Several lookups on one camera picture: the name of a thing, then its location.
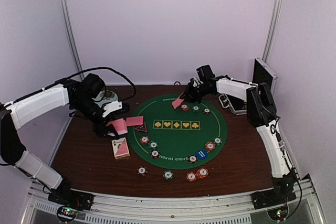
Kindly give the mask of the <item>red playing card deck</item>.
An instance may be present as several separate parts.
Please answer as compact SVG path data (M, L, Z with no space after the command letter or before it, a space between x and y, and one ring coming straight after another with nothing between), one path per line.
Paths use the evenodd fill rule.
M116 132L119 135L123 135L128 132L125 119L117 119L107 124L107 126L111 126L111 125L113 125L113 127L115 128Z

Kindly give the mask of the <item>red chips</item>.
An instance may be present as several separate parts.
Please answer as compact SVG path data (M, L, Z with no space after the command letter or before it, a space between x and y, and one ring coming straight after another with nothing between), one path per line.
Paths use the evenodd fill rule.
M142 136L140 138L140 143L141 144L148 144L150 142L150 138L148 136Z
M197 175L194 172L189 172L189 173L186 174L186 179L189 182L194 182L194 181L197 180Z
M181 109L182 109L183 111L188 111L188 110L189 110L189 106L188 106L187 104L182 104L182 105L181 105Z
M213 142L207 142L205 148L207 151L213 151L216 148L216 145Z

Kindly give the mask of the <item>green chips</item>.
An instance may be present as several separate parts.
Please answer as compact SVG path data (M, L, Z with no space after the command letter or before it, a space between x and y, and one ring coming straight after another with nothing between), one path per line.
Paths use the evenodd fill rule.
M192 111L193 112L198 112L199 111L199 106L193 106Z
M219 144L222 143L222 140L221 140L221 138L219 138L219 137L214 138L213 141L214 141L214 143L215 143L216 145L219 145Z
M152 142L149 143L149 147L150 147L151 149L156 149L156 148L158 147L158 143L152 141Z

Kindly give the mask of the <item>red card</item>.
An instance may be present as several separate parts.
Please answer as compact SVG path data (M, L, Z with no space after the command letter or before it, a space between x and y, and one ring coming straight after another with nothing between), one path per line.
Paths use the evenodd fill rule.
M139 126L144 123L144 117L143 116L133 116L126 118L126 125L127 127L132 126Z
M173 109L177 109L178 107L181 106L181 104L184 102L184 99L181 98L176 98L173 102L172 102L172 107Z

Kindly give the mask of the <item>triangular black red dealer button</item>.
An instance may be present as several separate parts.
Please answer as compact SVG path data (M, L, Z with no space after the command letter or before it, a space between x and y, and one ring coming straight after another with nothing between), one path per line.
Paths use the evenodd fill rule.
M142 133L147 133L148 132L148 129L147 129L147 126L146 126L146 123L143 123L141 125L138 125L134 128L134 130L136 132L142 132Z

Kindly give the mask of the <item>black white chip stack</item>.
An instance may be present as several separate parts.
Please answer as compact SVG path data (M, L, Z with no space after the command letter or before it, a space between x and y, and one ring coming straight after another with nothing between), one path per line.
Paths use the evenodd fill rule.
M137 169L137 173L138 175L141 175L141 176L146 176L147 173L148 173L148 170L145 166L140 166L138 169Z

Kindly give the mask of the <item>blue small blind button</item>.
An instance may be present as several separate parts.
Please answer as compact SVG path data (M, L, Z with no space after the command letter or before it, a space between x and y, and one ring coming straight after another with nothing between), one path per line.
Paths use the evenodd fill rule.
M205 160L208 157L208 153L205 150L196 151L196 157L200 160Z

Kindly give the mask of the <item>orange chip stack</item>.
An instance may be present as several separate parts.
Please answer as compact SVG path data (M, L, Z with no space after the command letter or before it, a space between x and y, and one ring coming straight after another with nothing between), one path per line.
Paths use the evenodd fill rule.
M197 174L198 178L203 179L203 178L206 178L209 175L209 171L208 171L207 168L202 167L202 168L197 170L196 174Z

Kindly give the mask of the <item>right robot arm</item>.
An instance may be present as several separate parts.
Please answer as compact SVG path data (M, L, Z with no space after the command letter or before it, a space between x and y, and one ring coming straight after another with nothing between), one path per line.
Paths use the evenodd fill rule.
M187 102L201 103L209 94L226 94L246 103L247 120L260 135L266 149L272 177L276 179L288 176L292 164L288 158L284 141L279 133L280 117L272 97L269 85L238 81L229 76L216 76L210 65L196 69L197 78L191 78L181 98Z

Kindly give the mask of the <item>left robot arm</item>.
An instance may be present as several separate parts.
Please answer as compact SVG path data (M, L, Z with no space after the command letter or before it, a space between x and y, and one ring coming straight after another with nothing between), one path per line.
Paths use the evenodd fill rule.
M64 178L27 150L17 131L35 118L68 105L93 123L93 131L99 137L107 137L109 133L118 137L116 129L108 122L122 109L122 102L112 101L104 107L99 106L95 99L104 86L104 81L96 74L89 74L82 81L64 78L22 99L2 104L1 159L55 189L56 198L64 205L71 205L76 199L75 192L61 185Z

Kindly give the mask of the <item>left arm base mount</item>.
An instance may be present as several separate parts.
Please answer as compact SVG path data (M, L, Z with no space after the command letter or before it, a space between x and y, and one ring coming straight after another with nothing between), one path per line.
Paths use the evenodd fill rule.
M70 206L77 210L90 210L94 195L76 190L66 192L52 190L48 196L48 200L60 205Z

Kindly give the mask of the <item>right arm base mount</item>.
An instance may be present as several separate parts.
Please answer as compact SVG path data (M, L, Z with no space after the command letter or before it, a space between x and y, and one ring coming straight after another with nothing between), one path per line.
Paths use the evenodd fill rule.
M277 195L274 189L256 191L251 194L251 200L255 210L285 204L286 200L292 201L296 198L297 196L294 192Z

